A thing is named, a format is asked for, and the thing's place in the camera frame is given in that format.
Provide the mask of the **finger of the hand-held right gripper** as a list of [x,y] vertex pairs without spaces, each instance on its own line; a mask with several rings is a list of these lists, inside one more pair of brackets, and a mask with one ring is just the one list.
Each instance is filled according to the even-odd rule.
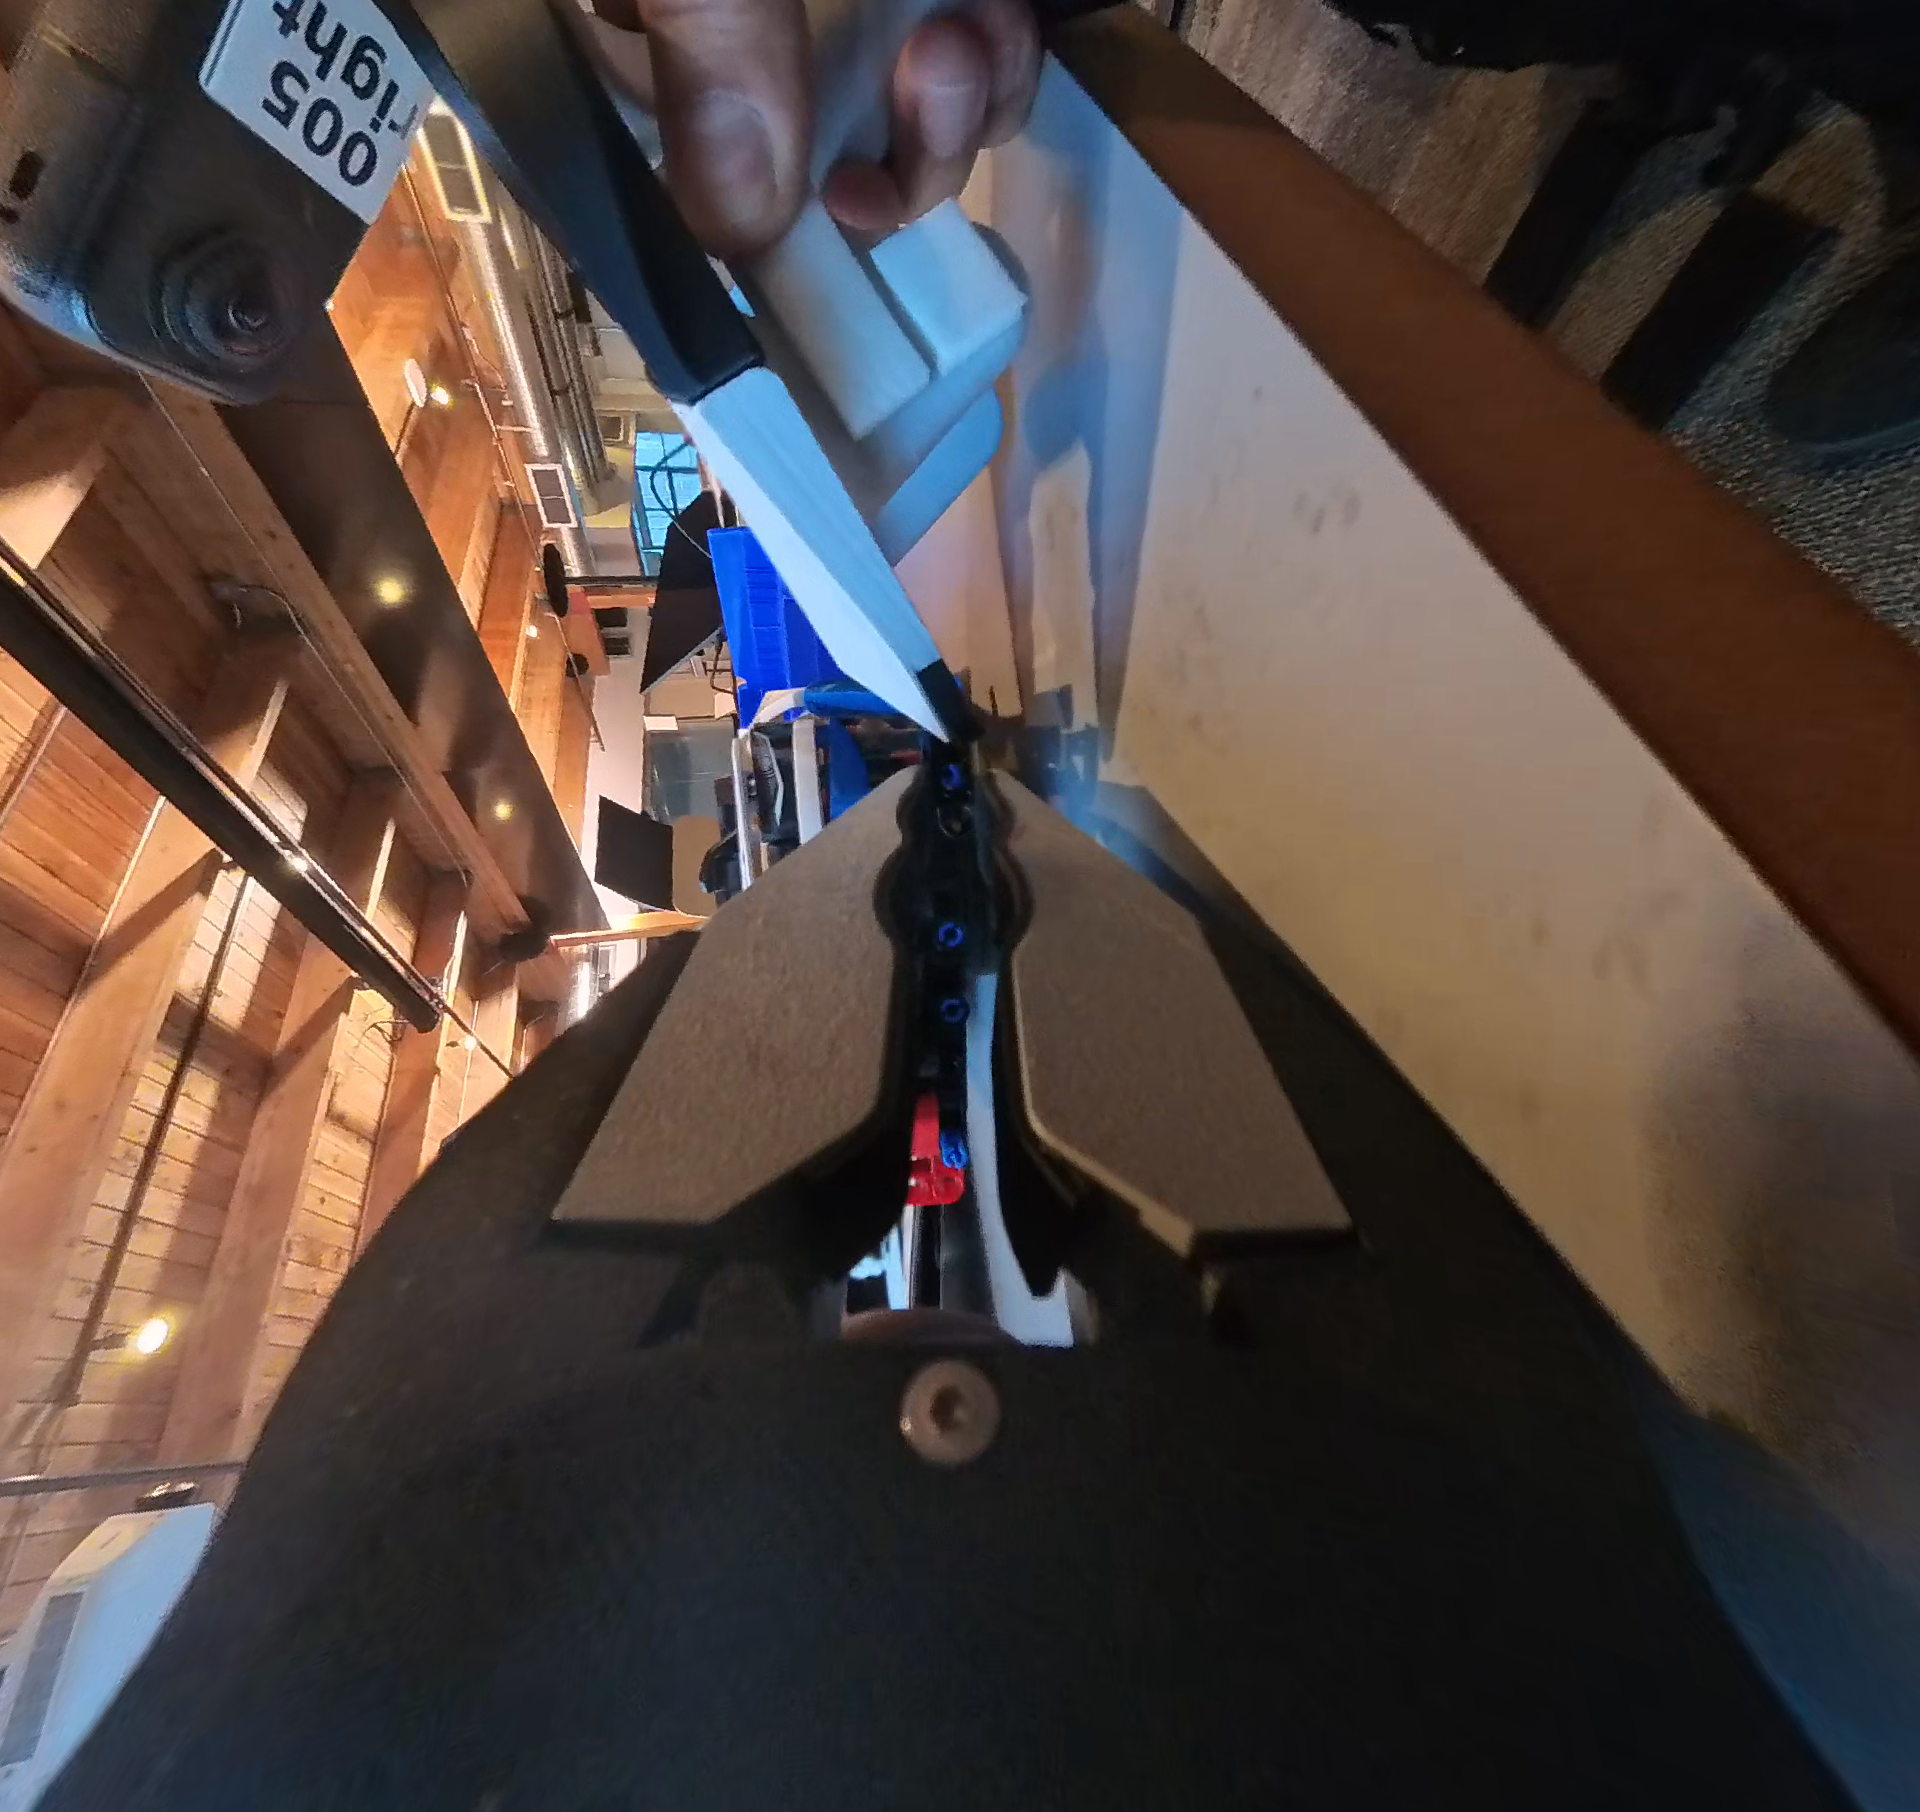
[[781,378],[751,365],[674,409],[833,660],[901,719],[971,744],[971,700]]
[[990,468],[999,449],[1001,422],[998,390],[990,386],[925,458],[891,485],[871,519],[877,547],[889,565],[897,565]]

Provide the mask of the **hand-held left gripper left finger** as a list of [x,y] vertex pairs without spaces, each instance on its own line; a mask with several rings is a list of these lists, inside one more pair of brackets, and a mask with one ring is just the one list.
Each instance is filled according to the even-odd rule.
[[905,1198],[905,962],[883,902],[921,768],[703,932],[550,1210],[560,1238],[844,1279]]

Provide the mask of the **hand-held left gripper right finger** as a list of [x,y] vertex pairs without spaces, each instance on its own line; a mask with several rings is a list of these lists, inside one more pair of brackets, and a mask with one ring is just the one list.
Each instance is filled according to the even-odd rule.
[[1356,1223],[1188,907],[990,776],[998,1210],[1028,1293],[1098,1216],[1188,1271],[1356,1247]]

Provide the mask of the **toy brick race car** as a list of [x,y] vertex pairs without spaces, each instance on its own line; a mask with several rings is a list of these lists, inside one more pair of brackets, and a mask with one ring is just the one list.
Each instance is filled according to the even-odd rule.
[[905,1203],[852,1267],[845,1318],[948,1308],[1069,1348],[1069,1284],[1036,1291],[1001,1216],[996,996],[1013,894],[978,745],[941,744],[850,678],[763,693],[733,747],[733,834],[710,888],[753,888],[900,770],[901,866],[880,878],[878,904],[905,961]]

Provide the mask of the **grey desk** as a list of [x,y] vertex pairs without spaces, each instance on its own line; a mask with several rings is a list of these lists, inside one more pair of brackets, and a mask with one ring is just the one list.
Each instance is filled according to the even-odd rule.
[[969,192],[1036,292],[1023,689],[1308,967],[1692,1402],[1916,1477],[1916,1053],[1090,93]]

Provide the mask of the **person's right hand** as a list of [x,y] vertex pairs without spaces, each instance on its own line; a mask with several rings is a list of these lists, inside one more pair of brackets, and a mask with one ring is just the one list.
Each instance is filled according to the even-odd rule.
[[810,198],[866,238],[926,214],[962,192],[980,151],[1024,125],[1042,75],[1026,0],[967,0],[904,44],[883,157],[847,160],[814,185],[804,0],[625,4],[654,60],[667,188],[725,261],[772,246]]

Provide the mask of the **blue plastic bin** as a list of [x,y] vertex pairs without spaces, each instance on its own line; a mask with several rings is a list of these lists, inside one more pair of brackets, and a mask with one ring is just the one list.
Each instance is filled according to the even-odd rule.
[[708,555],[733,653],[739,720],[751,720],[769,693],[842,676],[751,528],[710,531]]

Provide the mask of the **black monitor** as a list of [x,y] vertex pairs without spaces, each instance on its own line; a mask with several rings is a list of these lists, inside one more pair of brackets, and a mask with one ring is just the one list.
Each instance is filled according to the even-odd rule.
[[659,558],[658,592],[650,616],[639,685],[651,693],[667,674],[708,648],[722,629],[710,532],[722,525],[712,491],[702,491],[669,519]]

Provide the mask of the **black ceiling pipe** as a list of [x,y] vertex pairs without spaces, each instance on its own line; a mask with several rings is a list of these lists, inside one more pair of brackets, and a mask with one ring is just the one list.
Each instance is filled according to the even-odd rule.
[[351,977],[377,991],[414,1030],[435,1031],[449,1016],[444,991],[349,902],[323,859],[208,755],[10,544],[3,547],[3,578],[4,650],[342,961]]

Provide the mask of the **white ceiling unit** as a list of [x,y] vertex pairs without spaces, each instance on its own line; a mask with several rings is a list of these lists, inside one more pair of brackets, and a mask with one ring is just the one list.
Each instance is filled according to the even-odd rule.
[[213,1502],[102,1520],[61,1560],[4,1656],[3,1806],[58,1776],[150,1650],[218,1525]]

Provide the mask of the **black wall screen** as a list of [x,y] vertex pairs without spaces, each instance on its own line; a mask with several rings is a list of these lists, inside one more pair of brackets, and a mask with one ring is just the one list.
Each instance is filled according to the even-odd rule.
[[596,797],[591,875],[599,889],[641,911],[674,905],[674,827],[601,794]]

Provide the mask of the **silver ventilation duct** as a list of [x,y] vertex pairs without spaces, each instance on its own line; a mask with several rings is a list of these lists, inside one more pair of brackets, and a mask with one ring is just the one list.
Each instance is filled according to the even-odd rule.
[[614,478],[599,433],[567,271],[436,100],[420,127],[425,160],[481,288],[512,399],[517,452],[546,525],[585,525]]

